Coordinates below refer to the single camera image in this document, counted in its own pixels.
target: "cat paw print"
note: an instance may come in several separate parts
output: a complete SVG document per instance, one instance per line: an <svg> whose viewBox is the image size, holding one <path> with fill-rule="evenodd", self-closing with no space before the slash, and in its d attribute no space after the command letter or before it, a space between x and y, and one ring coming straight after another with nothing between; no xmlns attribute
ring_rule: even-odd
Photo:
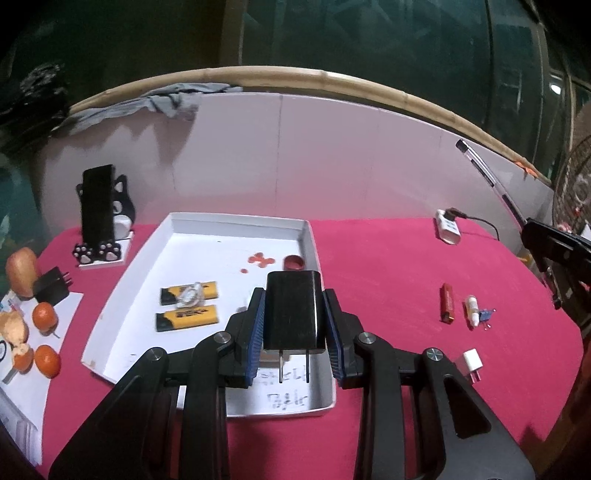
<svg viewBox="0 0 591 480"><path fill-rule="evenodd" d="M98 249L99 260L115 262L121 258L121 245L116 242L101 242Z"/></svg>
<svg viewBox="0 0 591 480"><path fill-rule="evenodd" d="M72 255L74 255L75 259L78 260L78 263L82 265L86 265L94 261L92 247L89 247L88 244L76 244Z"/></svg>

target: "black charger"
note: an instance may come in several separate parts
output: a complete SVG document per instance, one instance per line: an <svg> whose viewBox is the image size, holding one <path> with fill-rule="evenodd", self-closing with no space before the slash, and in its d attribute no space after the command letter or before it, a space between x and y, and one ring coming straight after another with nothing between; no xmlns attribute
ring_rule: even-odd
<svg viewBox="0 0 591 480"><path fill-rule="evenodd" d="M319 272L267 275L262 347L279 353L279 383L283 382L283 353L305 354L306 381L310 382L309 355L326 349L326 310Z"/></svg>

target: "glass window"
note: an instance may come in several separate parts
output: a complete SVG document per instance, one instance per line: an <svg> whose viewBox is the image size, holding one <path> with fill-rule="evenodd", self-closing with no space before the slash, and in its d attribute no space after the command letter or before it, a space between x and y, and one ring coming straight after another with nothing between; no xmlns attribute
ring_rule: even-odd
<svg viewBox="0 0 591 480"><path fill-rule="evenodd" d="M563 48L566 53L566 59L569 62L571 76L584 82L591 82L589 71L579 51L569 46L564 46Z"/></svg>
<svg viewBox="0 0 591 480"><path fill-rule="evenodd" d="M574 97L576 100L576 107L575 112L579 113L583 105L591 100L591 91L587 90L585 87L578 85L577 83L573 82L574 87Z"/></svg>
<svg viewBox="0 0 591 480"><path fill-rule="evenodd" d="M494 50L488 132L532 159L538 138L542 82L537 26L520 2L490 2Z"/></svg>
<svg viewBox="0 0 591 480"><path fill-rule="evenodd" d="M484 0L250 0L242 61L373 80L483 126L490 92Z"/></svg>
<svg viewBox="0 0 591 480"><path fill-rule="evenodd" d="M534 159L535 166L549 179L559 168L565 152L565 128L570 113L565 78L564 73L558 71L550 74L548 90L544 97L544 116L538 150Z"/></svg>
<svg viewBox="0 0 591 480"><path fill-rule="evenodd" d="M217 66L223 5L217 12L212 3L45 2L16 40L12 75L20 81L41 63L63 63L77 102L133 80Z"/></svg>

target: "white glue bottle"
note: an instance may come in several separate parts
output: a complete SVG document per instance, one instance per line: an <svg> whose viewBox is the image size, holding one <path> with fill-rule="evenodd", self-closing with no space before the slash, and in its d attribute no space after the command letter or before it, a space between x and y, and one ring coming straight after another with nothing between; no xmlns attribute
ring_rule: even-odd
<svg viewBox="0 0 591 480"><path fill-rule="evenodd" d="M476 328L480 324L480 313L478 310L478 304L474 295L468 295L466 297L466 311L468 313L468 320L470 324Z"/></svg>

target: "black power adapter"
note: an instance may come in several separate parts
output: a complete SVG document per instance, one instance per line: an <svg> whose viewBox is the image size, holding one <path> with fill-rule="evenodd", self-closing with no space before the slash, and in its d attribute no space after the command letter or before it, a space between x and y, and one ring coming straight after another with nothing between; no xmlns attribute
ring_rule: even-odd
<svg viewBox="0 0 591 480"><path fill-rule="evenodd" d="M279 353L279 382L283 382L283 353L306 355L326 349L326 310L320 273L314 270L277 271L267 275L262 347Z"/></svg>
<svg viewBox="0 0 591 480"><path fill-rule="evenodd" d="M70 294L68 287L71 284L72 280L69 279L68 272L62 274L58 267L53 267L35 280L33 296L39 303L46 301L56 306Z"/></svg>

